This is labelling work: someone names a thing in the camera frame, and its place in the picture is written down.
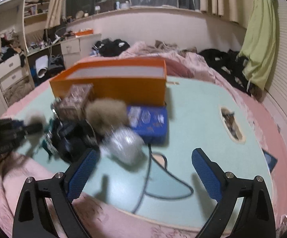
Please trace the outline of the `silver glitter pouch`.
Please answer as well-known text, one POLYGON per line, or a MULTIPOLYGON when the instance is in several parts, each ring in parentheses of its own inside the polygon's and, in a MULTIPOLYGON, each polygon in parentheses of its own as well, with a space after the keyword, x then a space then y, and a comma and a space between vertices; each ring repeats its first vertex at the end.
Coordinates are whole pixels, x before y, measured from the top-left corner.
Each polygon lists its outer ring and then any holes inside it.
POLYGON ((125 165, 135 165, 143 157, 144 141, 129 127, 119 127, 106 134, 99 145, 102 156, 118 160, 125 165))

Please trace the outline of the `dark green fabric bundle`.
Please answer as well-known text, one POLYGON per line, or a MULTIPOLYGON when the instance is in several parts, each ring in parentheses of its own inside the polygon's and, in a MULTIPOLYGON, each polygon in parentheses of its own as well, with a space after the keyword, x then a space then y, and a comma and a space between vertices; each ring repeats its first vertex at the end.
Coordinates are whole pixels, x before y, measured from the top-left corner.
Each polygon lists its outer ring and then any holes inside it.
POLYGON ((99 151, 96 132, 85 119, 51 119, 41 147, 48 153, 49 159, 60 158, 69 164, 78 161, 88 149, 99 151))

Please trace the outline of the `pink floral blanket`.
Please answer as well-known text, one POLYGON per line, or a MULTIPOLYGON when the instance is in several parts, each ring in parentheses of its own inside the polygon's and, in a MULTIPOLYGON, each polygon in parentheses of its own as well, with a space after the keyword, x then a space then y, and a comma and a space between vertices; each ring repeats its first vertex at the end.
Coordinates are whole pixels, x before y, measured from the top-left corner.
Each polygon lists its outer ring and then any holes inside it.
MULTIPOLYGON (((279 111, 268 100, 260 103, 232 88, 199 55, 189 53, 182 57, 171 52, 164 53, 163 58, 170 75, 218 84, 226 88, 244 109, 256 131, 260 146, 277 158, 271 174, 274 187, 273 207, 277 234, 287 237, 287 124, 279 111)), ((51 174, 18 153, 12 153, 0 161, 0 231, 6 237, 12 235, 17 199, 26 177, 30 175, 48 178, 51 174)), ((87 208, 80 207, 78 211, 83 213, 83 221, 88 229, 95 231, 98 237, 192 237, 191 232, 149 224, 110 206, 96 207, 94 202, 87 208)))

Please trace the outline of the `brown patterned paper box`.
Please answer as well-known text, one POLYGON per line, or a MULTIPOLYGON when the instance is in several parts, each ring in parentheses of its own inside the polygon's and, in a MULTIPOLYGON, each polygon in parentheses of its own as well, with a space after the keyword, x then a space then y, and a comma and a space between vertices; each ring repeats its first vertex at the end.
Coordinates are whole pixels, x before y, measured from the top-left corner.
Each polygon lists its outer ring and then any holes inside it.
POLYGON ((56 115, 61 120, 82 120, 85 106, 92 100, 92 84, 73 84, 63 98, 57 98, 54 104, 56 115))

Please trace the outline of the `brown furry plush toy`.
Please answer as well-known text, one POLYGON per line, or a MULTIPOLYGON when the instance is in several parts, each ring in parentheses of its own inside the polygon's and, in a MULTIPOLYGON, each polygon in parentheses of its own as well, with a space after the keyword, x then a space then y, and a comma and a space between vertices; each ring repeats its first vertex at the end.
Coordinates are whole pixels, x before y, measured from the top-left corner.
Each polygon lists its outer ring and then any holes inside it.
POLYGON ((126 103, 111 98, 88 102, 85 106, 85 119, 101 136, 129 124, 126 103))

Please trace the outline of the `white drawer cabinet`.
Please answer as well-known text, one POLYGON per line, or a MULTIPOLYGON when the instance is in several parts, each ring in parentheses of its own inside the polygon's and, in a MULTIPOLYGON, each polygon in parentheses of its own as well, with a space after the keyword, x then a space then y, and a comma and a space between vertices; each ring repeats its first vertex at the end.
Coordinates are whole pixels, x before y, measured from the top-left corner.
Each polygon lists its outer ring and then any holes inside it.
POLYGON ((92 34, 62 41, 60 45, 65 68, 68 69, 77 61, 88 57, 92 51, 92 46, 100 40, 101 34, 92 34))

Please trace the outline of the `black clothes pile left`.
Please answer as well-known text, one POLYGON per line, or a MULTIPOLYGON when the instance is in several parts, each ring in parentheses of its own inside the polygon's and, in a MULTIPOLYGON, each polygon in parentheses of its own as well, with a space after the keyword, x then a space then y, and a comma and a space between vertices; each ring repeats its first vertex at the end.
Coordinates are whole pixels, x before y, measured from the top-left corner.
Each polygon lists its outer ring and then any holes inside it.
POLYGON ((100 55, 101 57, 117 57, 122 52, 130 48, 130 45, 121 39, 110 40, 104 39, 97 41, 92 46, 90 55, 100 55))

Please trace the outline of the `black clothes pile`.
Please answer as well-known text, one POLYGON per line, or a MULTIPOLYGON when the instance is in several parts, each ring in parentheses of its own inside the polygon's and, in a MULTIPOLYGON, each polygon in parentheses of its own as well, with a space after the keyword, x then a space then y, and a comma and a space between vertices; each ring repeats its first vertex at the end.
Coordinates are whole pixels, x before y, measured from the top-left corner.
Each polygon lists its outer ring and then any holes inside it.
POLYGON ((130 48, 130 45, 121 39, 110 40, 104 39, 97 41, 92 46, 90 55, 100 55, 101 57, 117 57, 122 52, 130 48))
POLYGON ((243 74, 244 68, 247 66, 248 58, 239 56, 238 51, 229 50, 222 52, 217 49, 205 49, 199 52, 204 57, 207 65, 217 71, 229 84, 234 88, 251 95, 252 84, 243 74))

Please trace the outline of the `orange box on cabinet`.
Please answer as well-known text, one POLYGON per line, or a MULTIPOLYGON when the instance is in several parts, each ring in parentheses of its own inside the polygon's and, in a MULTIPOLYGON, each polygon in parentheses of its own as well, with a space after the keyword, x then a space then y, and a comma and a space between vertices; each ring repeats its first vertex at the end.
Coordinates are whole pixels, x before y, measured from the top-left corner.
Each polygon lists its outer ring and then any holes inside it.
POLYGON ((93 34, 93 29, 85 29, 75 32, 75 36, 88 36, 93 34))

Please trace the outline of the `orange cardboard box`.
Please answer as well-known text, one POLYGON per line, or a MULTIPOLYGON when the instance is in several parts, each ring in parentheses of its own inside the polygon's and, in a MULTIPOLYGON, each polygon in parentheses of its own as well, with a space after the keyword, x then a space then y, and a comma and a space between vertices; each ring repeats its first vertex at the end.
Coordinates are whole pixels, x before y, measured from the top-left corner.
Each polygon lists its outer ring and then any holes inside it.
POLYGON ((51 79, 50 86, 55 97, 63 98, 73 84, 92 84, 95 98, 164 106, 166 82, 163 58, 127 58, 79 62, 51 79))

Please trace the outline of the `blue tin case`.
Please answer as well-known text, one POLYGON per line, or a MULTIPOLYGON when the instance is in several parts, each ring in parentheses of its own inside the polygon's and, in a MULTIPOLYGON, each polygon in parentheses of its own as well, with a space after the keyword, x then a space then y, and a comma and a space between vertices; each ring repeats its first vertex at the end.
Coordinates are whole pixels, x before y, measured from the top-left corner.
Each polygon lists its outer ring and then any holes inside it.
POLYGON ((145 144, 162 145, 168 132, 166 107, 127 106, 130 128, 143 139, 145 144))

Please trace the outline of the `black clothes pile right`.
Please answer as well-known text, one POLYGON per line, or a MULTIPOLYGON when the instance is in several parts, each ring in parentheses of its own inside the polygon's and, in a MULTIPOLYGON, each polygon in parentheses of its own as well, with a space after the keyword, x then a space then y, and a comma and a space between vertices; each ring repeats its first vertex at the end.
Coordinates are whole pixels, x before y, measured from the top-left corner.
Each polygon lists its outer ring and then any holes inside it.
POLYGON ((207 65, 217 71, 229 84, 234 88, 251 95, 252 84, 243 74, 244 68, 247 66, 248 58, 239 56, 238 51, 229 50, 222 52, 217 49, 205 49, 199 52, 204 57, 207 65))

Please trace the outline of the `green hanging cloth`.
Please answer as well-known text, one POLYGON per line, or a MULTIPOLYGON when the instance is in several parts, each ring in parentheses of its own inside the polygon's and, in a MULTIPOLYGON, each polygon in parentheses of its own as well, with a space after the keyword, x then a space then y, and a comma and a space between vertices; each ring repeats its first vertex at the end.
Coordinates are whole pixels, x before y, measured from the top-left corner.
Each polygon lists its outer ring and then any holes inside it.
POLYGON ((276 27, 274 0, 253 0, 245 39, 238 54, 248 59, 243 69, 246 91, 252 84, 260 90, 265 88, 276 55, 276 27))

